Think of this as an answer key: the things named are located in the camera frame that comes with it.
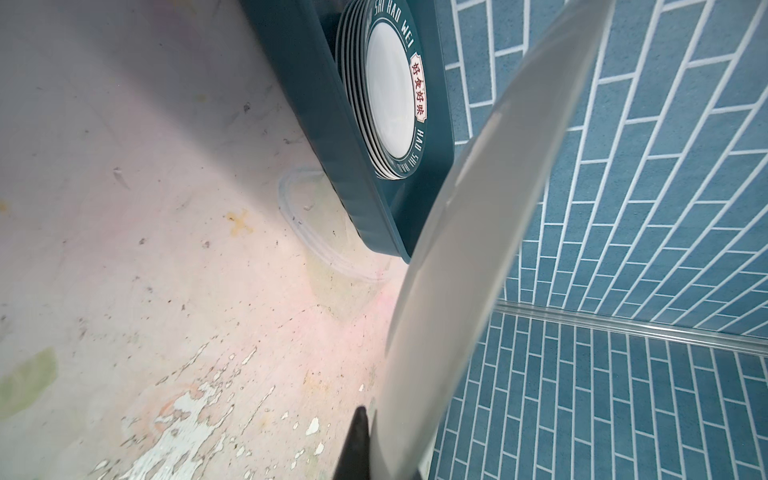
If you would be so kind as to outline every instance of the silver trim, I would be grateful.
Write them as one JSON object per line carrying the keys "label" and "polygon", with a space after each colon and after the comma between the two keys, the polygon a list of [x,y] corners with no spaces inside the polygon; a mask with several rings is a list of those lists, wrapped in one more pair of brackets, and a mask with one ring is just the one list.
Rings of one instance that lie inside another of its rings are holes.
{"label": "silver trim", "polygon": [[665,325],[663,323],[641,322],[613,316],[593,315],[591,313],[568,312],[567,310],[513,303],[506,300],[498,300],[493,310],[509,315],[526,316],[608,332],[626,333],[628,335],[646,336],[659,340],[689,343],[691,345],[707,346],[749,353],[751,355],[768,356],[768,339],[760,339],[753,336],[730,335],[729,333],[710,332],[682,326]]}

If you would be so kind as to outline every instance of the white plate center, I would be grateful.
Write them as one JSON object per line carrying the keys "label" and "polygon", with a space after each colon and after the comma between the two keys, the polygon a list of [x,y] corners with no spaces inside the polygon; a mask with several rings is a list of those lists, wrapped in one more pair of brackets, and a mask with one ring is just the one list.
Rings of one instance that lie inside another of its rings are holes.
{"label": "white plate center", "polygon": [[404,157],[413,139],[413,83],[406,51],[387,22],[376,24],[368,40],[366,86],[384,148],[395,158]]}

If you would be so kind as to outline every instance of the tray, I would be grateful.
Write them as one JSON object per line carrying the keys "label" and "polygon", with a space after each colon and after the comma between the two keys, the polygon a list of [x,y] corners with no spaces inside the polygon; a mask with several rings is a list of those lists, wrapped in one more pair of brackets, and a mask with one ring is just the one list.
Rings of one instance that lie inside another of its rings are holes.
{"label": "tray", "polygon": [[348,1],[241,3],[360,238],[371,250],[408,263],[454,155],[434,1],[407,2],[424,51],[429,142],[416,172],[397,181],[376,176],[331,53]]}

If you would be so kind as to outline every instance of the blue brick wallpaper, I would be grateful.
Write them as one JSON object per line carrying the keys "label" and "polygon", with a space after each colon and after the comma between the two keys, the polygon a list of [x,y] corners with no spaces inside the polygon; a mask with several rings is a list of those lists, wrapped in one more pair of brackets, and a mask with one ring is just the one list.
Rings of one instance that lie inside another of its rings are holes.
{"label": "blue brick wallpaper", "polygon": [[429,480],[766,478],[768,365],[494,313]]}
{"label": "blue brick wallpaper", "polygon": [[[460,151],[562,0],[435,1]],[[766,0],[618,0],[588,84],[502,298],[768,338]]]}

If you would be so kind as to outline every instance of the stack of plates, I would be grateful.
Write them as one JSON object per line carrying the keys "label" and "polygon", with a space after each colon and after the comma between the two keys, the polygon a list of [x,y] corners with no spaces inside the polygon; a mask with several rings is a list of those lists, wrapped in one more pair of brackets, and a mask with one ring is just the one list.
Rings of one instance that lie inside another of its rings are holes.
{"label": "stack of plates", "polygon": [[335,53],[376,174],[408,177],[426,142],[427,87],[406,0],[352,0],[339,20]]}

